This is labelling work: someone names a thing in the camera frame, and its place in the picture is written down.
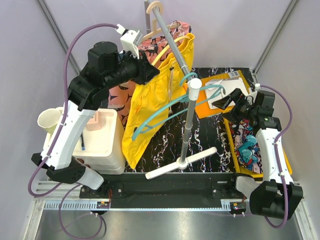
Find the yellow shorts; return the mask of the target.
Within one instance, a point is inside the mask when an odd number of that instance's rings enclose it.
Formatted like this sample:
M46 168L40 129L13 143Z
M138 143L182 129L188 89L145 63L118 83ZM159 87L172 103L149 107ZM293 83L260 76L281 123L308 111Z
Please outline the yellow shorts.
M146 133L141 132L135 140L132 140L135 129L160 108L186 93L185 88L180 86L184 74L172 52L157 68L160 71L159 75L146 85L137 85L131 98L130 111L122 138L122 152L132 169L136 168L152 137L163 124Z

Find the comic print shorts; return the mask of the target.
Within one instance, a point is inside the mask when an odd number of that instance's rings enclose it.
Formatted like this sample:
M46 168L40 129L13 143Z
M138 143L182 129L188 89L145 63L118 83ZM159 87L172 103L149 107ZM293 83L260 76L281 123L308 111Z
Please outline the comic print shorts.
M239 124L228 122L227 126L236 162L253 174L262 174L261 151L249 120L244 119Z

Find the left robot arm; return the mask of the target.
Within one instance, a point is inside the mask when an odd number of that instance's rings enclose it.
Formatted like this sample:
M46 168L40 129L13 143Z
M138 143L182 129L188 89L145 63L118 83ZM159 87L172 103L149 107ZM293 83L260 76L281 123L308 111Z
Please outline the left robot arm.
M95 197L103 198L108 193L105 179L73 157L77 142L88 121L108 99L110 89L127 81L146 85L160 71L150 64L144 51L138 51L137 57L129 50L119 53L117 45L109 41L96 43L88 51L87 59L67 88L67 103L49 148L34 153L31 161L38 169L46 169L53 181L85 185Z

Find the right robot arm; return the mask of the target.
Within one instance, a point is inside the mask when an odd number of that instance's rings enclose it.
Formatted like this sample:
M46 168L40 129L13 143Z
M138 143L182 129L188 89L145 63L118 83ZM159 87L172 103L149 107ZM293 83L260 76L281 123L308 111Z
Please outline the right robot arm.
M248 120L261 155L262 183L257 183L249 175L238 175L227 185L228 195L235 199L244 195L253 215L263 216L267 221L280 219L282 222L278 227L281 228L302 200L303 189L294 184L287 168L282 136L288 128L282 128L280 119L273 116L276 93L268 86L249 95L235 88L212 105L225 110L234 103L230 111L223 113L223 118L233 124Z

